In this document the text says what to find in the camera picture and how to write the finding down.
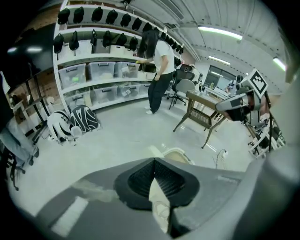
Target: black and white bag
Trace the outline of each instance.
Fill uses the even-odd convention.
[[[79,126],[83,134],[100,127],[95,113],[85,105],[78,105],[73,108],[71,122],[73,126]]]

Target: gray seat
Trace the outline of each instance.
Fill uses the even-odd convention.
[[[176,91],[175,91],[174,97],[172,98],[171,105],[172,105],[172,102],[174,99],[175,100],[174,100],[173,105],[175,105],[175,103],[178,99],[177,96],[188,100],[188,98],[186,97],[186,93],[187,93],[187,91],[190,91],[190,90],[195,90],[194,83],[188,79],[181,79],[181,81],[176,85]]]

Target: black pants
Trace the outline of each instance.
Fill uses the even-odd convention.
[[[154,79],[148,89],[150,108],[155,113],[161,104],[161,98],[164,96],[165,91],[168,89],[170,81],[173,79],[174,72],[162,74],[158,81]]]

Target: wooden table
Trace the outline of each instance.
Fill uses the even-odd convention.
[[[216,100],[215,98],[209,97],[203,92],[197,91],[197,90],[191,90],[188,91],[186,94],[186,97],[188,97],[188,105],[187,105],[187,113],[183,116],[181,121],[177,124],[173,132],[176,131],[176,129],[188,118],[194,120],[195,122],[201,124],[205,128],[209,128],[210,131],[208,133],[208,136],[206,138],[205,144],[202,146],[202,149],[205,147],[206,143],[208,142],[211,132],[214,128],[219,126],[225,119],[226,117],[224,116],[224,112],[217,111],[216,110],[216,103],[219,101]],[[201,112],[200,110],[194,108],[195,102],[198,102],[200,104],[205,105],[206,107],[211,108],[214,110],[214,113],[211,116],[206,115],[205,113]],[[220,113],[223,115],[223,117],[217,122],[214,126],[212,125],[212,119]]]

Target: gray floor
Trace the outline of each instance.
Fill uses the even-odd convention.
[[[84,175],[151,157],[150,146],[161,152],[181,148],[196,165],[210,168],[216,167],[215,160],[222,149],[228,151],[228,157],[218,168],[245,171],[253,160],[247,146],[251,138],[239,122],[226,120],[201,149],[208,134],[204,127],[188,119],[173,132],[186,106],[178,102],[168,110],[170,101],[164,99],[156,114],[147,115],[147,104],[147,100],[141,100],[98,110],[103,129],[85,134],[76,146],[60,146],[41,138],[37,143],[40,156],[26,168],[25,175],[19,175],[18,192],[10,182],[14,202],[36,215],[47,201]]]

